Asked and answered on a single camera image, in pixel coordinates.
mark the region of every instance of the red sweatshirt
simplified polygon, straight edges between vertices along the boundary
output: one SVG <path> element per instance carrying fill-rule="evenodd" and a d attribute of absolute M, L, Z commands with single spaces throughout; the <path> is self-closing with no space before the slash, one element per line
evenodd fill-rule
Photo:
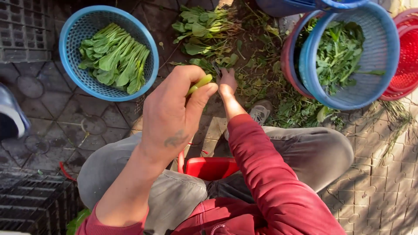
<path fill-rule="evenodd" d="M 256 204 L 232 198 L 201 202 L 172 235 L 345 235 L 327 206 L 300 182 L 263 129 L 248 114 L 228 123 L 229 147 Z M 139 235 L 143 220 L 109 227 L 92 214 L 78 235 Z"/>

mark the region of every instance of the left hand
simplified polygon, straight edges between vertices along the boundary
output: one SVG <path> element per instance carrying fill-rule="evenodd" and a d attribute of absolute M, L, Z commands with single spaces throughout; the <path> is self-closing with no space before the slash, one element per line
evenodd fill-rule
<path fill-rule="evenodd" d="M 217 91 L 216 83 L 197 89 L 186 104 L 191 83 L 205 72 L 195 65 L 177 66 L 145 99 L 142 141 L 139 150 L 152 163 L 166 167 L 187 145 L 199 128 L 208 99 Z"/>

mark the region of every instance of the red plastic chair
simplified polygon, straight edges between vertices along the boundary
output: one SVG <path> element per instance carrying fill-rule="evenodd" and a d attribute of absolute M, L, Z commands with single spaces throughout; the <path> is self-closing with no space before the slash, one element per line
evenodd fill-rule
<path fill-rule="evenodd" d="M 178 168 L 183 172 L 184 151 L 178 155 Z M 211 181 L 226 178 L 239 170 L 233 158 L 191 158 L 187 161 L 185 174 Z"/>

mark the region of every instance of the shoe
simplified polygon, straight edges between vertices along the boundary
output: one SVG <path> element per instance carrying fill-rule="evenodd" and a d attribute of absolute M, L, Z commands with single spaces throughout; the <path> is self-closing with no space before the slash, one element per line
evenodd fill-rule
<path fill-rule="evenodd" d="M 268 100 L 259 100 L 255 102 L 250 110 L 248 111 L 248 114 L 251 116 L 251 118 L 257 122 L 260 126 L 262 126 L 267 118 L 270 116 L 270 113 L 273 111 L 273 105 Z M 228 141 L 229 139 L 229 131 L 228 129 L 224 132 L 224 137 Z"/>
<path fill-rule="evenodd" d="M 0 140 L 20 138 L 29 132 L 30 126 L 12 92 L 0 83 Z"/>

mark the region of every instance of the blue plastic basket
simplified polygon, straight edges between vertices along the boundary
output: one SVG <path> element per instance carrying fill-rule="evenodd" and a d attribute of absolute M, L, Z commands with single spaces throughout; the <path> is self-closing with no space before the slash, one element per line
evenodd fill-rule
<path fill-rule="evenodd" d="M 316 75 L 316 53 L 322 33 L 331 21 L 353 21 L 361 26 L 365 41 L 359 61 L 361 71 L 385 70 L 384 75 L 352 74 L 357 84 L 341 88 L 330 96 L 321 87 Z M 400 53 L 396 26 L 384 8 L 368 3 L 346 13 L 327 13 L 314 27 L 302 47 L 299 72 L 308 91 L 325 106 L 352 110 L 362 108 L 377 100 L 395 75 Z"/>
<path fill-rule="evenodd" d="M 355 9 L 366 4 L 369 0 L 256 0 L 258 6 L 273 17 L 284 17 L 322 10 L 339 13 Z"/>
<path fill-rule="evenodd" d="M 136 41 L 150 50 L 144 66 L 144 78 L 147 82 L 139 91 L 131 95 L 100 83 L 87 73 L 87 69 L 78 68 L 81 62 L 79 52 L 81 41 L 91 38 L 112 22 L 125 29 Z M 70 78 L 85 92 L 102 100 L 135 99 L 151 87 L 158 73 L 158 51 L 150 32 L 131 14 L 109 6 L 91 6 L 74 13 L 62 28 L 59 37 L 59 55 Z"/>

